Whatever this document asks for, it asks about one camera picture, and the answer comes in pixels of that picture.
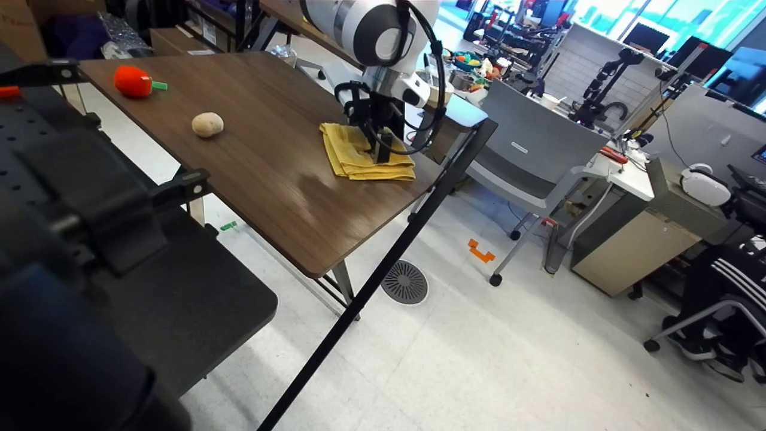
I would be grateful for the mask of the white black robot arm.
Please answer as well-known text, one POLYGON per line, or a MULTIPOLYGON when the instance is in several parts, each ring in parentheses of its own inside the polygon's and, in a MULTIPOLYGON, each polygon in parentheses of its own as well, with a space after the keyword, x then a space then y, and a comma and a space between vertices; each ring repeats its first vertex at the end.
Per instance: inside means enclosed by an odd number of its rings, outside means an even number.
POLYGON ((361 77, 336 84, 334 99, 376 163, 395 152, 403 106, 432 106, 418 131, 439 127, 446 77, 430 0, 298 0, 298 6, 311 25, 361 64, 361 77))

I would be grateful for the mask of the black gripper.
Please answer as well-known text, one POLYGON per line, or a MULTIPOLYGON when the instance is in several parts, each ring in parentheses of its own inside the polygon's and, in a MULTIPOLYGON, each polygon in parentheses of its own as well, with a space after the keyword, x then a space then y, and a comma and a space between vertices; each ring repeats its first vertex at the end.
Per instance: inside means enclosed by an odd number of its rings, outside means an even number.
POLYGON ((391 138, 402 136, 399 103, 358 84, 347 101, 347 116, 366 136, 367 150, 376 152, 376 163, 388 163, 391 138))

